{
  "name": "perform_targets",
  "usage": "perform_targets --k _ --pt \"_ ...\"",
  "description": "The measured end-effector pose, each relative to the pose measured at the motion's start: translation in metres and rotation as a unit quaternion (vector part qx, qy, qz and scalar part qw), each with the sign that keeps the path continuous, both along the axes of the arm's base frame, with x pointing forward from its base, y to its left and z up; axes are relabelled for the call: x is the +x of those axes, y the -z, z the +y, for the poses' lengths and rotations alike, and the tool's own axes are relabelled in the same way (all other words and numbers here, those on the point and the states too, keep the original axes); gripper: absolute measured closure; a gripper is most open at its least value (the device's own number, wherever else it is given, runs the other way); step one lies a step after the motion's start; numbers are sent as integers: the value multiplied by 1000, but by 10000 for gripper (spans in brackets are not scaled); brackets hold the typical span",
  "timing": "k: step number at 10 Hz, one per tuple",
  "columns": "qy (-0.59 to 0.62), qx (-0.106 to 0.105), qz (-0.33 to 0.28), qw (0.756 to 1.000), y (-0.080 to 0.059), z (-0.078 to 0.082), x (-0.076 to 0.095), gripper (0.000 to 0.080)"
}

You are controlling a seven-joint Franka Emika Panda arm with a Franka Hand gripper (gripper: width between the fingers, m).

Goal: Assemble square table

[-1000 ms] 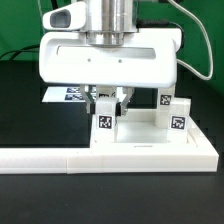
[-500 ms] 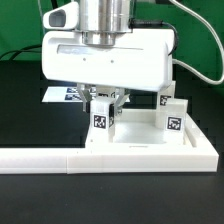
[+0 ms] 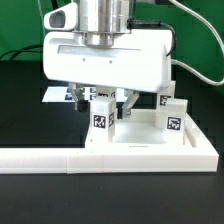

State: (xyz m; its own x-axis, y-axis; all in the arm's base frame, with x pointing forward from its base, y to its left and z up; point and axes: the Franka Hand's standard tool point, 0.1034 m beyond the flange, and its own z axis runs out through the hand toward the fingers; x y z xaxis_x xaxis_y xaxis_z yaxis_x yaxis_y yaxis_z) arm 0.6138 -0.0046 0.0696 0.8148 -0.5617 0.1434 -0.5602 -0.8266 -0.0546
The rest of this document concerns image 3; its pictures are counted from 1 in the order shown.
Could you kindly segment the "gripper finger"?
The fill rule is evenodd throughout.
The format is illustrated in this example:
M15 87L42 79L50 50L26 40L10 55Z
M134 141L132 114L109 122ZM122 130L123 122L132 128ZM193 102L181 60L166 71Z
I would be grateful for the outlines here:
M78 112L86 112L88 101L84 97L84 85L70 82L69 90L74 100L74 109Z
M124 96L126 97L126 101L119 108L119 118L125 119L131 115L131 108L139 98L139 92L135 90L124 90Z

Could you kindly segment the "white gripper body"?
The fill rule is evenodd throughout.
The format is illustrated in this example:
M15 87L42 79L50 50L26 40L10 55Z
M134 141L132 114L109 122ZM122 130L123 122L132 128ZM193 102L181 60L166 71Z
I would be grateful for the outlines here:
M129 1L71 2L44 16L51 80L157 93L170 85L173 32L139 27Z

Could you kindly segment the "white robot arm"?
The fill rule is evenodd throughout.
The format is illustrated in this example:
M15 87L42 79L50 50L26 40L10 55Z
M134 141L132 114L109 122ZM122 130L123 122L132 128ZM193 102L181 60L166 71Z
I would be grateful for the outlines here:
M49 31L43 68L51 80L75 85L75 108L85 106L83 86L122 88L123 119L141 92L158 93L171 82L171 53L176 35L160 21L131 17L134 0L80 0L44 16Z

